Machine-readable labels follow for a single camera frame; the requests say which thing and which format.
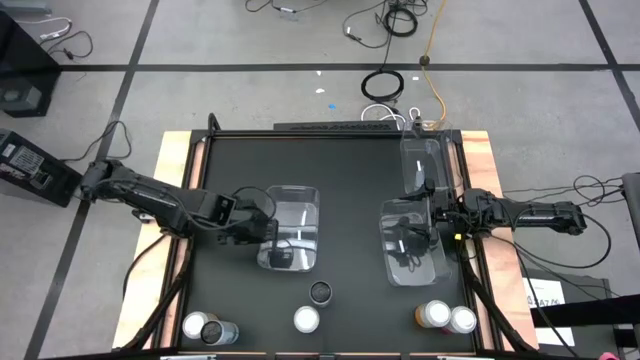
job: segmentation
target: plastic lid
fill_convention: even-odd
[[[222,337],[222,325],[217,321],[209,321],[202,327],[202,341],[206,344],[215,344]]]
[[[446,324],[451,318],[451,310],[449,307],[441,302],[436,302],[427,307],[428,316],[433,323]]]
[[[193,312],[184,319],[184,323],[182,324],[182,331],[184,334],[190,339],[198,339],[200,338],[200,331],[202,331],[202,327],[204,326],[204,316],[200,312]]]
[[[293,315],[293,324],[301,333],[312,333],[320,324],[320,315],[311,306],[303,306]]]
[[[458,327],[462,329],[473,329],[476,327],[476,315],[467,308],[457,308],[453,316]]]
[[[311,298],[314,301],[323,303],[331,298],[331,288],[324,281],[318,281],[311,286]]]

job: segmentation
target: white label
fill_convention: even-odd
[[[533,299],[533,294],[531,293],[531,287],[529,286],[529,282],[526,278],[523,278],[524,289],[527,292],[527,302],[529,303],[529,308],[535,308],[535,300]],[[531,284],[536,292],[536,297],[538,298],[538,303],[540,306],[552,306],[552,305],[562,305],[564,304],[564,294],[562,293],[562,284],[559,281],[552,280],[540,280],[540,279],[531,279]],[[571,332],[571,328],[556,328],[558,333],[564,341],[569,344],[569,346],[576,346],[573,341],[573,333]],[[536,336],[538,337],[538,342],[540,344],[549,344],[549,345],[560,345],[560,339],[556,336],[556,334],[550,328],[541,328],[536,329]]]
[[[13,144],[9,144],[7,145],[7,147],[4,149],[4,151],[2,152],[2,156],[4,157],[9,157],[11,156],[11,153],[13,152],[13,150],[16,148],[15,145]]]

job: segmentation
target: black box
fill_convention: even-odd
[[[4,112],[15,118],[45,116],[61,72],[60,65],[0,11],[0,106]]]
[[[67,207],[82,175],[15,132],[0,129],[0,179]],[[14,191],[8,195],[24,197]]]

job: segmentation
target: sticker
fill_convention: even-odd
[[[13,144],[9,144],[7,145],[7,147],[4,149],[4,151],[2,152],[2,156],[4,157],[9,157],[11,156],[11,153],[13,152],[13,150],[16,148],[15,145]]]
[[[531,287],[526,278],[523,278],[522,281],[524,282],[524,289],[527,292],[529,308],[533,309],[536,307],[536,304],[533,299],[533,294],[531,293]],[[531,279],[531,284],[536,292],[538,303],[540,303],[542,307],[564,304],[562,284],[560,284],[559,281]],[[558,330],[560,336],[562,336],[569,346],[576,346],[571,328],[556,328],[556,330]],[[560,339],[558,339],[550,328],[536,329],[536,336],[540,344],[562,345]]]
[[[16,168],[33,176],[36,174],[40,165],[44,162],[44,158],[35,152],[27,149],[25,146],[20,146],[16,155],[9,162]]]

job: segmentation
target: black case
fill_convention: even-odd
[[[0,129],[0,179],[67,207],[82,175],[15,132]]]

